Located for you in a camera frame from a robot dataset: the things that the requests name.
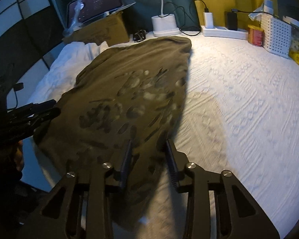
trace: charger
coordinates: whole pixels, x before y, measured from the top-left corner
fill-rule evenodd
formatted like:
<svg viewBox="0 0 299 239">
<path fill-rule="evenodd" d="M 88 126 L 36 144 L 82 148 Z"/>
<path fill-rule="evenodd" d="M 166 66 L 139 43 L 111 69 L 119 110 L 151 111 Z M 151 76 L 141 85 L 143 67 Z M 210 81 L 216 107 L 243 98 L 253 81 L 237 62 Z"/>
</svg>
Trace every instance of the charger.
<svg viewBox="0 0 299 239">
<path fill-rule="evenodd" d="M 225 24 L 227 29 L 238 29 L 238 19 L 236 12 L 225 12 Z"/>
<path fill-rule="evenodd" d="M 213 14 L 204 12 L 205 28 L 214 28 Z"/>
</svg>

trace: red can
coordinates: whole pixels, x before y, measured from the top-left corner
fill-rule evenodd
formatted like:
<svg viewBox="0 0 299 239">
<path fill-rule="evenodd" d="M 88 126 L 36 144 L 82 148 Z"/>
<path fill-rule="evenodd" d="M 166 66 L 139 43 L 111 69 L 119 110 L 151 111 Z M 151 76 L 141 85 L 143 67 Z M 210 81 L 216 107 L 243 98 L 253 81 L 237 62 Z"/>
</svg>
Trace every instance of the red can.
<svg viewBox="0 0 299 239">
<path fill-rule="evenodd" d="M 264 30 L 254 25 L 248 25 L 248 42 L 254 46 L 261 47 L 264 39 Z"/>
</svg>

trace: white lamp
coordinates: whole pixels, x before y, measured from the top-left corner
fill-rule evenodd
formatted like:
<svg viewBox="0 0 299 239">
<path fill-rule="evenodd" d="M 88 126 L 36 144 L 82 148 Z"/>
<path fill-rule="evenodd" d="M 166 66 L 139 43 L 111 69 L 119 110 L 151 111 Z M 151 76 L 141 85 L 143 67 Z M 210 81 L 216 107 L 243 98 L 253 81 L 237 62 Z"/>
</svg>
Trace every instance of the white lamp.
<svg viewBox="0 0 299 239">
<path fill-rule="evenodd" d="M 180 33 L 177 28 L 175 15 L 163 14 L 164 0 L 161 0 L 161 15 L 152 17 L 153 32 L 155 37 L 172 36 Z"/>
</svg>

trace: white bedsheet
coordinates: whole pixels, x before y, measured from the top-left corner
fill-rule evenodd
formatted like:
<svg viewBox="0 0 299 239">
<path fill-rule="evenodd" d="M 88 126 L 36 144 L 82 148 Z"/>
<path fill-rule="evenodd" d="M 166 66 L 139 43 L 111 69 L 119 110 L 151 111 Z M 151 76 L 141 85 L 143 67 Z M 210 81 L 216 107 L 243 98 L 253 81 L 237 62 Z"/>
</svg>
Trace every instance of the white bedsheet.
<svg viewBox="0 0 299 239">
<path fill-rule="evenodd" d="M 244 40 L 189 38 L 187 98 L 176 148 L 206 170 L 232 170 L 283 238 L 299 219 L 299 66 Z M 29 102 L 58 100 L 91 60 L 85 55 L 84 63 L 69 67 L 80 57 L 75 48 L 60 56 L 67 60 L 56 60 Z M 185 211 L 185 198 L 170 188 L 165 173 L 136 238 L 181 238 Z M 115 233 L 128 238 L 117 227 Z"/>
</svg>

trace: lamp base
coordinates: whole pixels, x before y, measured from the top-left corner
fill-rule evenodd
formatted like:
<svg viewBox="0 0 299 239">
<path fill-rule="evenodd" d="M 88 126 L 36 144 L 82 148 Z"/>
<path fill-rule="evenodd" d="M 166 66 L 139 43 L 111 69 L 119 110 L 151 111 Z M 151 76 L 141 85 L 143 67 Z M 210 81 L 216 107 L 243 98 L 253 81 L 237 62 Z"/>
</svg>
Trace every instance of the lamp base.
<svg viewBox="0 0 299 239">
<path fill-rule="evenodd" d="M 155 37 L 173 36 L 180 33 L 174 14 L 165 17 L 154 16 L 152 17 L 152 24 Z"/>
</svg>

